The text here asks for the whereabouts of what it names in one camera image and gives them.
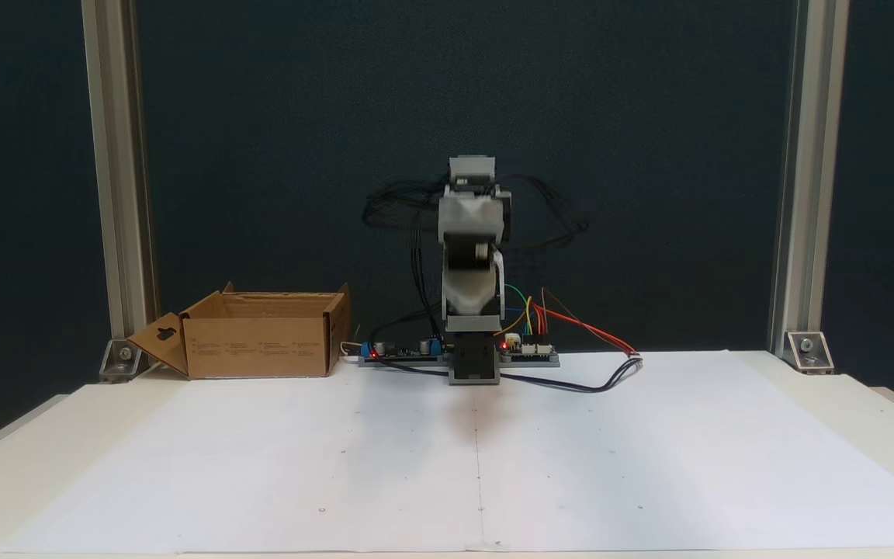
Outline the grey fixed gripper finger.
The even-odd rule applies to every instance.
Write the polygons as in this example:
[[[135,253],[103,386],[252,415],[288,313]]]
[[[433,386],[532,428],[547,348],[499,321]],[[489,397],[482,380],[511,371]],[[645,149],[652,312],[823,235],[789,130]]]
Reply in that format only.
[[[454,315],[482,315],[494,298],[493,273],[447,273],[447,302]]]

